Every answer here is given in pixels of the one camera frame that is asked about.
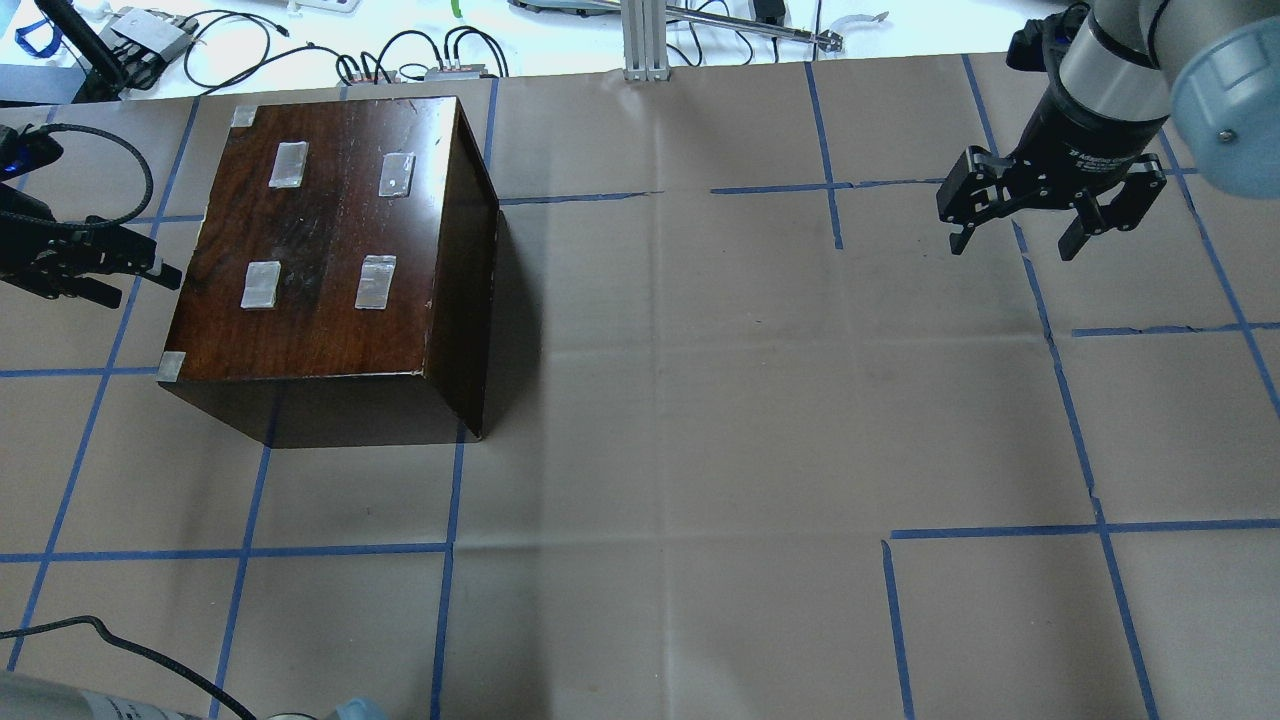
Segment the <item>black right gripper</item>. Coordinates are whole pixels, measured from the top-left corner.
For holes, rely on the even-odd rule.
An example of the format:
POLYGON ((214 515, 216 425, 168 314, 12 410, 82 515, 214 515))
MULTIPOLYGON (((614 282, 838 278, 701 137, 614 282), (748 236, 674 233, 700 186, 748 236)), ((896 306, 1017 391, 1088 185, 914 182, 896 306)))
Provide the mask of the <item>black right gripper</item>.
POLYGON ((972 145, 943 179, 936 206, 955 225, 950 252, 961 255, 978 227, 1023 209, 1076 214, 1057 242, 1065 263, 1097 234, 1137 228, 1169 182, 1146 150, 1160 124, 1105 119, 1043 97, 1010 154, 972 145))

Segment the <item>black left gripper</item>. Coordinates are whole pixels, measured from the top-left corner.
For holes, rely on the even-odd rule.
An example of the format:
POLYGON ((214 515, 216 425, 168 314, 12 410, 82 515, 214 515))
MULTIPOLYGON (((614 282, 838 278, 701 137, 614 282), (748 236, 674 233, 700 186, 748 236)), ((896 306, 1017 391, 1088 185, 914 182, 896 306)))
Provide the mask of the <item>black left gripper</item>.
POLYGON ((77 297, 119 309, 123 291, 90 275, 138 275, 178 291, 182 272, 146 234, 119 225, 90 231, 1 220, 3 281, 45 299, 77 297))

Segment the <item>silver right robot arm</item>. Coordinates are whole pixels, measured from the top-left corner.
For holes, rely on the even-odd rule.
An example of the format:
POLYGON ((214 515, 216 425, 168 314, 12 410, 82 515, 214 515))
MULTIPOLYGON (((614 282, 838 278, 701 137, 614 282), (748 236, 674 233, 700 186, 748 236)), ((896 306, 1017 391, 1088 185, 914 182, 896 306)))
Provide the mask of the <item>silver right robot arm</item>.
POLYGON ((951 252, 1023 209, 1075 213, 1062 260, 1134 229, 1166 184, 1148 146, 1167 120, 1215 188, 1277 197, 1277 35, 1275 1, 1075 1, 1028 20, 1006 63, 1047 86, 1009 155, 970 146, 940 186, 951 252))

